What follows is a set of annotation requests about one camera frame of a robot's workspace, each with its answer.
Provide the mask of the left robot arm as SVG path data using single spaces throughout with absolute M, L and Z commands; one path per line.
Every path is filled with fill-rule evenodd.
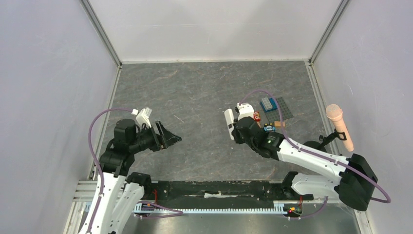
M 81 234 L 122 233 L 138 202 L 153 192 L 150 175 L 129 173 L 135 155 L 145 150 L 164 150 L 182 141 L 159 121 L 155 127 L 148 127 L 138 126 L 132 119 L 122 119 L 113 133 L 98 160 L 97 187 Z

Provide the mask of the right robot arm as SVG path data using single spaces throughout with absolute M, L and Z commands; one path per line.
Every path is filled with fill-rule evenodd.
M 228 120 L 226 124 L 230 138 L 237 144 L 248 145 L 264 158 L 293 163 L 316 173 L 289 173 L 281 186 L 284 197 L 337 197 L 355 210 L 367 210 L 378 178 L 363 156 L 337 156 L 313 149 L 277 132 L 265 131 L 251 117 L 236 122 Z

